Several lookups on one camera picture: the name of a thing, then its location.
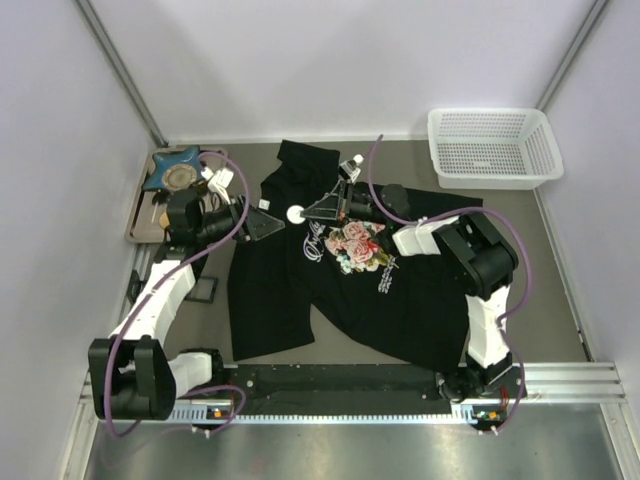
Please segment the white round brooch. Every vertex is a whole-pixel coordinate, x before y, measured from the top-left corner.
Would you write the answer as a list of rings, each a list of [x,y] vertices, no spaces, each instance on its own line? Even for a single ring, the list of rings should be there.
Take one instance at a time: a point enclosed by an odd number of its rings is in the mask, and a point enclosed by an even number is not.
[[[304,208],[301,205],[292,205],[286,211],[287,220],[295,225],[303,224],[306,218],[302,215]]]

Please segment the black floral t-shirt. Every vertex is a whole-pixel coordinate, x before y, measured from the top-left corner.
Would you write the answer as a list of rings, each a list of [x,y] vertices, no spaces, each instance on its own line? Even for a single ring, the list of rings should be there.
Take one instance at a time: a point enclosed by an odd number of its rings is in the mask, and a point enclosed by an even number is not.
[[[394,254],[381,222],[290,223],[239,244],[227,292],[238,361],[313,343],[318,310],[359,344],[447,373],[469,328],[464,292],[442,257]]]

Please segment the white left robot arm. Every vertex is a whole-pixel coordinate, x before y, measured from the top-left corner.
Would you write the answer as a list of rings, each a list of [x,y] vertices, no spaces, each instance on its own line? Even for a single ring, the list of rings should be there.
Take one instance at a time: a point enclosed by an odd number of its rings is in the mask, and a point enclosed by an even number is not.
[[[209,246],[255,242],[285,227],[242,195],[207,212],[191,189],[169,196],[166,216],[165,241],[131,312],[88,350],[94,409],[101,419],[166,420],[178,399],[218,378],[222,360],[214,349],[191,348],[168,359],[170,326],[201,276]]]

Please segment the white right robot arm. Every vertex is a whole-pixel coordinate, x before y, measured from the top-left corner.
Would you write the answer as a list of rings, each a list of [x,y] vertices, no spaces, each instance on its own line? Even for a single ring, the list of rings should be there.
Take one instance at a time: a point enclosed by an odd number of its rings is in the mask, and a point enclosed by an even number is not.
[[[338,180],[331,192],[290,218],[344,227],[352,221],[382,223],[387,247],[401,257],[437,255],[464,292],[469,315],[466,364],[440,374],[441,395],[461,402],[502,390],[505,377],[522,368],[506,334],[507,307],[514,272],[529,262],[522,243],[509,244],[493,225],[497,213],[461,207],[435,216],[415,215],[408,191],[389,184],[361,192],[351,180]]]

